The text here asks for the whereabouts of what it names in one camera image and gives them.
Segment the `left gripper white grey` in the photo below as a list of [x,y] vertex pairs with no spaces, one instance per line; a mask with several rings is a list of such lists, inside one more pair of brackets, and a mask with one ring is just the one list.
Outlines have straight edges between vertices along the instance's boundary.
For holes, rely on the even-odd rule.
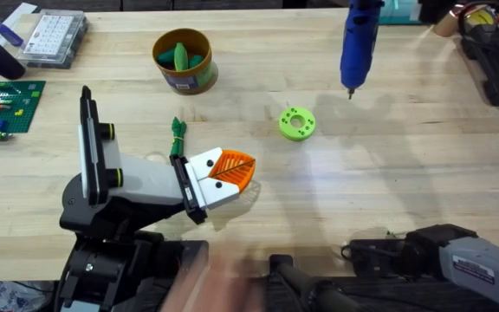
[[[220,147],[189,158],[207,209],[237,199],[252,180],[256,162]],[[186,213],[207,219],[196,197],[185,157],[169,165],[121,153],[117,141],[81,144],[81,172],[62,194],[60,226],[82,237],[131,237],[148,225]]]

